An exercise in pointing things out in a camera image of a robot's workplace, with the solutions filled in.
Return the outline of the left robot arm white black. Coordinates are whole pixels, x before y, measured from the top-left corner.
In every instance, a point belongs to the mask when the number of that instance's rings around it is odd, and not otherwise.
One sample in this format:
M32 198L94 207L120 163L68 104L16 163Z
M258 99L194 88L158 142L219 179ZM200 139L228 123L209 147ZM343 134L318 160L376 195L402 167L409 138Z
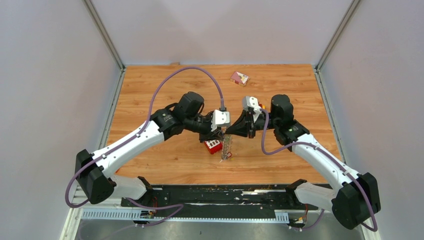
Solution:
M222 140L223 127L230 125L226 107L202 115L204 98L192 91L179 102L156 110L137 129L113 144L94 152L86 149L76 154L75 180L87 197L86 202L96 205L109 197L131 198L140 206L149 206L153 193L140 177L116 175L124 164L145 150L161 144L184 130L197 133L199 141Z

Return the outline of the large metal keyring with rings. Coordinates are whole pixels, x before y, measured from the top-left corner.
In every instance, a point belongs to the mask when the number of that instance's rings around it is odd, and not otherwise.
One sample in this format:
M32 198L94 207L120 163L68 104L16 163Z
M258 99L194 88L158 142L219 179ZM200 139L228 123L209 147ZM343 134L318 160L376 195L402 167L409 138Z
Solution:
M220 162L231 159L232 157L232 143L233 138L231 135L225 134L222 140L222 151L221 151L221 160Z

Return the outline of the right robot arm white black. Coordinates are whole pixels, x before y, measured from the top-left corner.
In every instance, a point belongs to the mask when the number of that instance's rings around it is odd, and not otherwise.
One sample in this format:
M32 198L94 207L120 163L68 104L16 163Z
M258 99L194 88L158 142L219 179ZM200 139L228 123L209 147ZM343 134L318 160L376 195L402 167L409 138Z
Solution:
M312 205L331 212L346 229L359 225L378 230L375 214L381 210L377 179L369 172L360 173L338 160L294 117L294 106L285 94L271 98L270 110L257 98L242 99L240 117L225 131L228 135L254 138L262 131L261 150L274 155L285 149L296 154L317 170L330 188L299 179L286 188L286 204L292 209Z

